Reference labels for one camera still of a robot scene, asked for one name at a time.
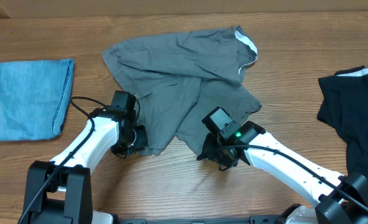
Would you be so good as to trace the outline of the grey shorts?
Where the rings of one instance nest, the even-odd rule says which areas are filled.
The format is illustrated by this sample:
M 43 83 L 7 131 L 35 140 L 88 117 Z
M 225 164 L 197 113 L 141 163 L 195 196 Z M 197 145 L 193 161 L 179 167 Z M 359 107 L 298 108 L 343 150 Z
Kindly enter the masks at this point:
M 160 154 L 173 138 L 200 154 L 209 112 L 220 106 L 243 122 L 262 106 L 242 84 L 258 51 L 239 26 L 136 37 L 102 57 L 120 87 L 139 100 L 144 156 Z

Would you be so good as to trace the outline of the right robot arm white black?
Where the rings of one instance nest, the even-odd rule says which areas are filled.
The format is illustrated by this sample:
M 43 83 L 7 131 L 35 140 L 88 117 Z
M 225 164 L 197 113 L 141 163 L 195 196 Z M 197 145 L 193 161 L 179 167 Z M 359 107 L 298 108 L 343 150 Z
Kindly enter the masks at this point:
M 243 161 L 262 169 L 296 191 L 311 205 L 298 206 L 282 223 L 368 223 L 368 180 L 321 167 L 277 141 L 251 121 L 205 118 L 209 130 L 198 160 L 208 159 L 226 171 Z

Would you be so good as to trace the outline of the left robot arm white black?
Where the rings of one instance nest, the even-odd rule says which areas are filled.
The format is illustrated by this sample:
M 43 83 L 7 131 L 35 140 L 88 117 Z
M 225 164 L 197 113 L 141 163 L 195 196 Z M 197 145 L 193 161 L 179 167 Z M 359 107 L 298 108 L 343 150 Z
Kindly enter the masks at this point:
M 87 115 L 78 137 L 50 161 L 29 167 L 19 223 L 118 223 L 115 214 L 94 210 L 91 175 L 111 151 L 125 159 L 147 146 L 133 106 L 105 106 Z

